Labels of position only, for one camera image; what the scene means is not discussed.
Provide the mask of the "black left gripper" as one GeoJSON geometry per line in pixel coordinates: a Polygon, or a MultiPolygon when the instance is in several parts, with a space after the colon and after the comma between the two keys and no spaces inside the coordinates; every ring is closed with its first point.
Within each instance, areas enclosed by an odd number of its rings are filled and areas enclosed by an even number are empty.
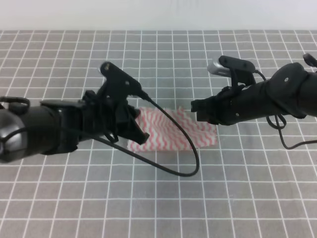
{"type": "Polygon", "coordinates": [[[119,105],[116,109],[116,126],[114,111],[94,91],[86,91],[82,100],[77,102],[62,100],[41,101],[44,106],[56,114],[54,130],[57,135],[56,145],[46,154],[71,153],[78,144],[89,139],[113,146],[118,136],[144,144],[149,134],[143,132],[136,118],[140,110],[131,105],[119,105]]]}

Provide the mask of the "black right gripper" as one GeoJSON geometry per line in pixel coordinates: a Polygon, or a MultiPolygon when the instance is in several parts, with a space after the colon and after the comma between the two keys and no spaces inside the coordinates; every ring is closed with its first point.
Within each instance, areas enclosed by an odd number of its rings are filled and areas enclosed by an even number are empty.
{"type": "Polygon", "coordinates": [[[193,100],[191,112],[197,112],[196,118],[200,122],[233,125],[271,116],[272,100],[268,98],[263,84],[254,84],[232,97],[220,92],[213,99],[193,100]]]}

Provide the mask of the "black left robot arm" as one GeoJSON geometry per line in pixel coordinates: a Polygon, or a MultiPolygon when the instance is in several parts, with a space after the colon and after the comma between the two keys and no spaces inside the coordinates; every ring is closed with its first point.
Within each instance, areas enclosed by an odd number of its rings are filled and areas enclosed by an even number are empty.
{"type": "Polygon", "coordinates": [[[37,154],[71,153],[82,141],[105,136],[111,143],[119,137],[143,144],[136,118],[140,111],[126,99],[114,100],[86,91],[78,102],[44,100],[32,107],[19,97],[1,97],[0,161],[10,163],[37,154]]]}

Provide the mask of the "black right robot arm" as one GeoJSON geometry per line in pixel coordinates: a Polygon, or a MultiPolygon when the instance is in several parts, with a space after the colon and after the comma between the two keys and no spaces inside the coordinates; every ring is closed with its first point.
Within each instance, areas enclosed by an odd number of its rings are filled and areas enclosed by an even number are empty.
{"type": "Polygon", "coordinates": [[[230,78],[231,85],[191,102],[197,121],[233,125],[274,115],[298,119],[317,115],[317,74],[305,71],[300,63],[289,63],[262,82],[255,81],[252,62],[229,56],[213,61],[208,72],[230,78]]]}

